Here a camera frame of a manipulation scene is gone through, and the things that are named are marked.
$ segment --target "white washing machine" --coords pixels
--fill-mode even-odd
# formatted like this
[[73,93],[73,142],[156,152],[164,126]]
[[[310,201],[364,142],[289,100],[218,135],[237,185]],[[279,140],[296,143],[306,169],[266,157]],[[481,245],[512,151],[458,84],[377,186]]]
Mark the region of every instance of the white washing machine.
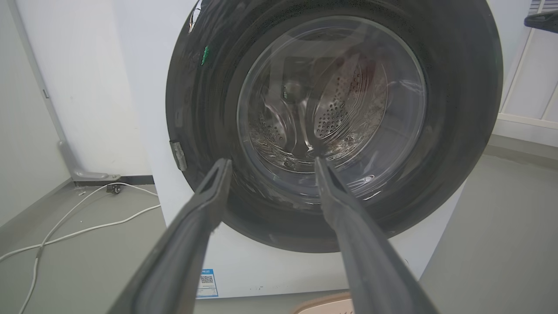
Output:
[[[484,1],[123,0],[114,11],[167,225],[214,160],[237,165],[198,297],[348,288],[308,153],[344,139],[353,154],[331,149],[330,160],[420,278],[496,120],[502,54]],[[325,101],[336,75],[354,83]],[[381,114],[361,111],[363,99]],[[278,112],[289,102],[311,108],[307,130],[285,122],[304,112]],[[328,117],[339,124],[324,127]],[[259,139],[294,162],[269,158]]]

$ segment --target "black object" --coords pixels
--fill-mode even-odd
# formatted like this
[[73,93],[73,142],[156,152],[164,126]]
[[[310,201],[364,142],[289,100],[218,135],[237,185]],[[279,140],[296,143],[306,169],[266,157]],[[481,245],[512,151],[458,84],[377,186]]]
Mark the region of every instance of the black object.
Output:
[[[335,230],[355,313],[435,314],[382,230],[325,159],[315,163],[322,209]],[[109,311],[190,314],[210,233],[225,210],[231,161],[219,159]]]
[[558,10],[529,15],[525,18],[525,26],[558,34]]
[[271,42],[301,23],[331,16],[388,28],[410,47],[424,74],[426,114],[417,143],[379,194],[362,203],[388,237],[420,222],[457,190],[498,113],[502,52],[485,0],[204,1],[197,19],[188,18],[193,26],[185,24],[170,62],[170,140],[185,152],[183,174],[194,189],[213,162],[234,160],[223,221],[276,248],[325,253],[339,245],[319,204],[289,201],[247,159],[238,136],[239,94]]
[[226,208],[231,163],[215,162],[109,313],[192,313],[209,235]]
[[122,190],[122,184],[107,185],[107,193],[118,194]]
[[316,158],[321,208],[337,234],[355,313],[437,313],[382,229],[341,182]]

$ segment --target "qr code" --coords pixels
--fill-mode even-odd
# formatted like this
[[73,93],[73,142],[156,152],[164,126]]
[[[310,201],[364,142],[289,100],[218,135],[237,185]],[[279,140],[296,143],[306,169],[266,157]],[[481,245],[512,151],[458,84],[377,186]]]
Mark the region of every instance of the qr code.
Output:
[[213,276],[201,276],[201,283],[213,283]]

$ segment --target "white cabinet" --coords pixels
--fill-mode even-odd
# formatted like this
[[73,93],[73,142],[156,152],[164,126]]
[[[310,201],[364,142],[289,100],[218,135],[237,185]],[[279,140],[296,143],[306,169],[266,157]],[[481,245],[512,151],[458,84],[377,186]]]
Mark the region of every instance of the white cabinet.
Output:
[[[557,0],[535,0],[523,18],[553,9]],[[558,147],[558,34],[523,26],[521,37],[494,133]]]

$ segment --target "gray floor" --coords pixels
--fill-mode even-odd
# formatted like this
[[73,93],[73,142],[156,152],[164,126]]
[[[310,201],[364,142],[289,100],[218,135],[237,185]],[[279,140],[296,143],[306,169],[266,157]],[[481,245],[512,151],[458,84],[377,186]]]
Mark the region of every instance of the gray floor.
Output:
[[[147,189],[155,191],[153,186]],[[20,222],[12,223],[9,230],[0,229],[0,255],[39,244],[58,220],[93,190],[64,188],[43,202],[39,210],[24,212],[26,217],[18,217]],[[157,197],[133,188],[123,188],[118,195],[99,191],[76,209],[52,239],[123,220],[157,204]],[[47,246],[25,313],[105,313],[164,230],[158,208],[121,225]],[[31,284],[36,253],[37,249],[32,249],[0,262],[1,313],[20,310]]]
[[558,313],[558,172],[484,156],[420,280],[442,313]]
[[[38,244],[93,189],[85,190],[79,196],[81,190],[65,188],[0,228],[0,255]],[[131,188],[91,198],[54,237],[157,204],[156,197]],[[557,204],[558,172],[483,156],[420,280],[441,312],[557,313]],[[105,313],[164,229],[157,209],[49,245],[25,313]],[[29,250],[0,262],[1,313],[19,310],[35,254]],[[199,300],[195,313],[288,314],[297,304],[329,293]]]

